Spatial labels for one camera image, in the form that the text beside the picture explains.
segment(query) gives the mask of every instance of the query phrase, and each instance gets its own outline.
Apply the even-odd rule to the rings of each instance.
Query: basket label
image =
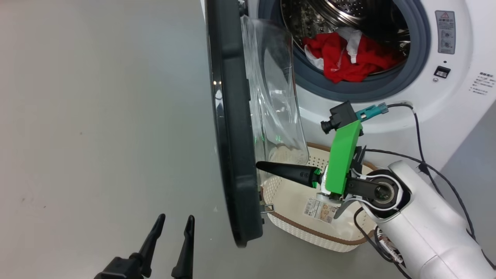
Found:
[[[337,208],[324,202],[309,198],[303,215],[313,217],[326,223],[331,223]]]

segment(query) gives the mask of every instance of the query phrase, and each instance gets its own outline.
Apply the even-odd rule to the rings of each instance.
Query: laundry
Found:
[[[362,82],[369,74],[390,69],[404,60],[399,51],[349,27],[304,38],[303,44],[308,60],[333,83]]]

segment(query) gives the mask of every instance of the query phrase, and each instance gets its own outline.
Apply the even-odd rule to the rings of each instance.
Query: green bracket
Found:
[[[350,171],[351,161],[362,128],[361,121],[356,120],[336,130],[329,154],[329,166],[325,181],[325,188],[331,193],[340,195],[344,193],[346,176]]]

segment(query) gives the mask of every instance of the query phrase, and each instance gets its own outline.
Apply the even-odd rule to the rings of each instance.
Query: beige woven basket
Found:
[[[306,165],[324,169],[328,164],[330,149],[313,143],[308,143],[308,147],[310,155]],[[364,164],[363,173],[374,169],[376,168],[373,165]],[[331,216],[321,214],[308,215],[309,205],[314,205],[312,202],[315,200],[317,189],[272,176],[264,181],[262,191],[265,203],[274,205],[274,212],[268,215],[270,221],[304,241],[337,252],[349,252],[366,242],[353,223],[353,215],[360,208],[358,203],[350,205],[334,220]],[[369,236],[373,235],[375,223],[364,211],[358,215],[358,223],[364,231],[369,232]]]

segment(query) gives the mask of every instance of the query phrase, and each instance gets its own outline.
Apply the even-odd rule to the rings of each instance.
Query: teal connector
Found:
[[[379,114],[384,114],[387,112],[389,112],[389,110],[387,108],[386,103],[381,103],[378,106],[373,105],[373,106],[369,106],[368,108],[363,109],[361,111],[357,111],[356,114],[357,114],[357,118],[363,122],[365,120],[369,120],[370,118],[372,118],[374,116],[377,116]]]

